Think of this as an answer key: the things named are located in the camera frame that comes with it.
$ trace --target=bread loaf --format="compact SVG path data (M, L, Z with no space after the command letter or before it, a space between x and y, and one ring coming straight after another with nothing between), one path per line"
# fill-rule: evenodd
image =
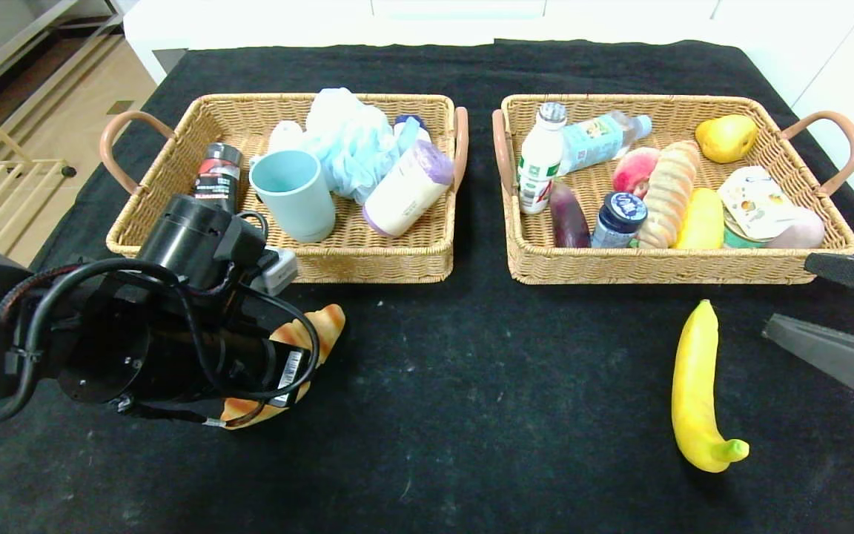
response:
M678 240L699 165L697 142L673 142L661 150L644 196L648 219L638 230L638 248L668 248Z

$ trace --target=toy banana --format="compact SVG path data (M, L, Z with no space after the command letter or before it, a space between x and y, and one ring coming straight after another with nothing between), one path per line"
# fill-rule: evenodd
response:
M678 448L698 469L719 473L749 454L749 445L724 440L714 415L718 317L709 300L691 313L678 342L671 391L671 423Z

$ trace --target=croissant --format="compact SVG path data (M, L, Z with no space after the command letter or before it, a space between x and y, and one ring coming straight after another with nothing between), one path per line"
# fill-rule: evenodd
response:
M310 311L305 316L315 325L315 330L318 331L319 342L321 342L318 365L322 365L328 359L328 353L331 352L335 341L342 334L342 329L345 328L345 312L342 311L342 307L338 304L329 304L325 308L322 308L322 310ZM270 339L295 345L296 347L305 347L306 349L311 347L311 338L308 337L308 330L305 330L305 327L298 321L281 325L275 332L272 332ZM308 391L309 386L311 386L311 382L305 382L305 384L299 387L296 402L302 400L302 396ZM224 402L221 419L228 421L247 415L247 413L254 410L257 406L258 403L255 401L228 398ZM245 426L255 425L255 423L265 421L265 419L278 415L286 409L267 405L258 415L255 415L246 423L241 423L237 426L227 426L226 429L241 429L245 428Z
M648 217L638 230L638 248L668 248L677 242L699 165L697 142L672 142L661 150L644 196Z

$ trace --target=banana stem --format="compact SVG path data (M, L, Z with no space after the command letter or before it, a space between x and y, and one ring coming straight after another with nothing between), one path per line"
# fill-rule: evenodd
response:
M749 445L743 440L732 439L714 445L711 453L721 462L739 462L749 455Z

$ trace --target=eggplant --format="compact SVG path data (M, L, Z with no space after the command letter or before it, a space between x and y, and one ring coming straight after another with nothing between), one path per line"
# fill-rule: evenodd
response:
M553 182L549 197L549 213L552 213L552 236L555 246L560 248L588 248L589 223L575 199L575 193L565 183Z

